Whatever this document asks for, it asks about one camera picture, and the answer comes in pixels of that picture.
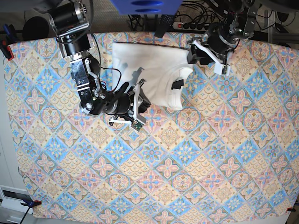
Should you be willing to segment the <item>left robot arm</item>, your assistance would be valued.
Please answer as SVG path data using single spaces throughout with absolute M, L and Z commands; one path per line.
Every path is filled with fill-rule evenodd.
M 229 58 L 241 39 L 249 39 L 254 34 L 257 0 L 232 0 L 224 21 L 212 23 L 207 31 L 189 41 L 191 48 L 187 55 L 189 64 L 209 65 L 214 62 L 214 73 L 228 76 Z

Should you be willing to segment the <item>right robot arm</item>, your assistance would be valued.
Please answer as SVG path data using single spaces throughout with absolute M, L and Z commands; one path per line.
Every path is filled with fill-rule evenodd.
M 64 5 L 59 0 L 37 0 L 33 7 L 49 15 L 61 55 L 70 59 L 71 77 L 77 85 L 82 113 L 88 116 L 105 113 L 110 116 L 110 126 L 123 123 L 140 131 L 146 123 L 142 113 L 150 107 L 150 101 L 141 90 L 145 80 L 137 81 L 132 87 L 125 82 L 107 90 L 100 80 L 101 63 L 89 53 L 91 46 L 87 32 L 93 12 L 88 18 L 87 9 L 80 0 Z

